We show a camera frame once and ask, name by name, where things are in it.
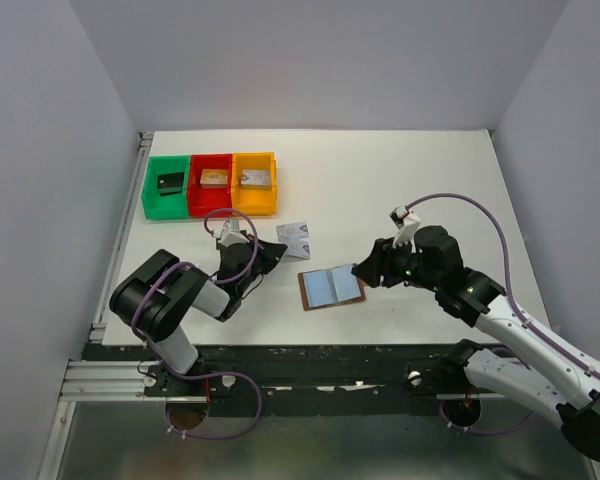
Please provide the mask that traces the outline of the silver VIP card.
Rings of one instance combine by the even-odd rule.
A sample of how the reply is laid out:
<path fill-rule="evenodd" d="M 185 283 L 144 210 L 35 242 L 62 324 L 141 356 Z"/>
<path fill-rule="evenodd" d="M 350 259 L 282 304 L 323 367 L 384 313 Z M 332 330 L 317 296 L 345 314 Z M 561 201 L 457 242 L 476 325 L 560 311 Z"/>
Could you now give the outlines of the silver VIP card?
<path fill-rule="evenodd" d="M 308 237 L 283 238 L 281 242 L 287 247 L 285 255 L 293 258 L 309 260 L 311 258 Z"/>
<path fill-rule="evenodd" d="M 276 233 L 280 240 L 295 240 L 309 237 L 308 225 L 305 221 L 277 225 Z"/>

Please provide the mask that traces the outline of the brown leather card holder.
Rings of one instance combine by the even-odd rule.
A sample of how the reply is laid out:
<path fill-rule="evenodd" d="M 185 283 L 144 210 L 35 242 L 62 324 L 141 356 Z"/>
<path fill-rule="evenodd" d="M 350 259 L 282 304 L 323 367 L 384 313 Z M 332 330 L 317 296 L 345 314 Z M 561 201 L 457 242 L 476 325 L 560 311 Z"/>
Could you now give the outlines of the brown leather card holder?
<path fill-rule="evenodd" d="M 313 311 L 366 300 L 364 282 L 353 275 L 355 263 L 297 275 L 304 311 Z"/>

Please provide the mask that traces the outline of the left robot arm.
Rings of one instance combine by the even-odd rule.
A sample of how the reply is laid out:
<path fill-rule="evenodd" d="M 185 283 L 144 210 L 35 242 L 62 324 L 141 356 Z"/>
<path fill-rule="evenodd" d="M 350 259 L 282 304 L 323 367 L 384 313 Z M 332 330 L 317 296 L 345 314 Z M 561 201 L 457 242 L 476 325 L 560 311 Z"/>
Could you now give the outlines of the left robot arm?
<path fill-rule="evenodd" d="M 194 393 L 202 380 L 195 365 L 197 349 L 181 322 L 195 309 L 224 322 L 241 306 L 256 279 L 281 261 L 287 246 L 249 240 L 219 250 L 217 278 L 160 249 L 122 281 L 109 299 L 109 310 L 147 343 L 169 368 L 167 382 L 181 395 Z"/>

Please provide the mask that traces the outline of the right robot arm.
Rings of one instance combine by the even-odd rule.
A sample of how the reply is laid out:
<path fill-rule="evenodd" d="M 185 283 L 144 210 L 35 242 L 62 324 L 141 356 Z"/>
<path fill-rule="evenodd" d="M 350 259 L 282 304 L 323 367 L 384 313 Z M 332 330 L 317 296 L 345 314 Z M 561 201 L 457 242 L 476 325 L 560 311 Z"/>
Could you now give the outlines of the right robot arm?
<path fill-rule="evenodd" d="M 510 349 L 520 366 L 470 346 L 441 365 L 441 382 L 454 392 L 472 385 L 516 401 L 600 462 L 600 361 L 524 312 L 495 280 L 465 266 L 456 239 L 443 227 L 420 228 L 403 244 L 376 240 L 352 273 L 371 288 L 408 283 L 431 291 L 446 314 Z"/>

